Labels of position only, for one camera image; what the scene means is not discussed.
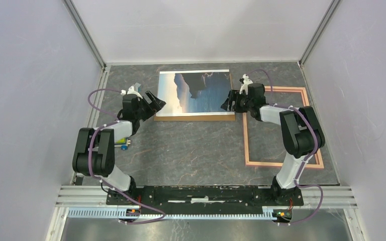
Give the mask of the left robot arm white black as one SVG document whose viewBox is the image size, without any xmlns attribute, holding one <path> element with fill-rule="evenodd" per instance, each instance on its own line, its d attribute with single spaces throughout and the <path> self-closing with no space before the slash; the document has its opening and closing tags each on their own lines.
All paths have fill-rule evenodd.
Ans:
<svg viewBox="0 0 386 241">
<path fill-rule="evenodd" d="M 133 188 L 134 179 L 116 167 L 115 143 L 136 134 L 142 121 L 166 106 L 165 101 L 150 91 L 145 94 L 149 101 L 136 92 L 125 94 L 114 121 L 96 128 L 81 128 L 72 160 L 74 172 L 93 177 L 119 191 L 119 199 L 128 205 L 137 200 L 138 191 Z"/>
</svg>

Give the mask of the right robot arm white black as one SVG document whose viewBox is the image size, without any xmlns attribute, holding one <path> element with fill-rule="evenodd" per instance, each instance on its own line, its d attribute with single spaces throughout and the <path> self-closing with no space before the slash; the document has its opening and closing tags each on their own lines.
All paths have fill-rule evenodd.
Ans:
<svg viewBox="0 0 386 241">
<path fill-rule="evenodd" d="M 293 107 L 270 104 L 260 83 L 245 83 L 239 90 L 230 90 L 221 109 L 235 113 L 250 113 L 257 121 L 280 126 L 286 156 L 274 177 L 270 199 L 277 205 L 285 204 L 290 191 L 299 188 L 299 179 L 309 159 L 325 145 L 325 137 L 311 106 Z"/>
</svg>

